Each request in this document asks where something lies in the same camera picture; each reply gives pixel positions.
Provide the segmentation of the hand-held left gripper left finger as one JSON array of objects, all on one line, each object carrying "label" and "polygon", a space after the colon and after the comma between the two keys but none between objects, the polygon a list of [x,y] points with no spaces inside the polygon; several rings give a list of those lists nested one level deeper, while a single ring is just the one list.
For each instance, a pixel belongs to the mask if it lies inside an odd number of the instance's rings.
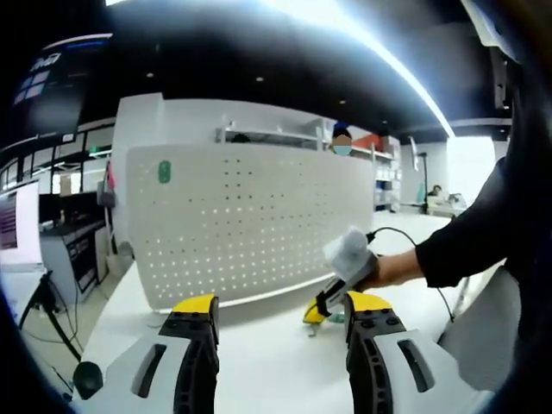
[{"label": "hand-held left gripper left finger", "polygon": [[219,373],[219,298],[173,307],[159,332],[143,336],[106,369],[94,413],[213,413]]}]

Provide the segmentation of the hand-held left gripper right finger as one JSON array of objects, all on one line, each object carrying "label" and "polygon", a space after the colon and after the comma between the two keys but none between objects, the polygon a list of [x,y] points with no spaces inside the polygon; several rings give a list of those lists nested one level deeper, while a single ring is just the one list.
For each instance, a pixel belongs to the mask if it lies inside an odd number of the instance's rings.
[{"label": "hand-held left gripper right finger", "polygon": [[406,329],[384,299],[348,292],[344,309],[355,413],[479,413],[492,400],[493,392],[461,378],[440,345]]}]

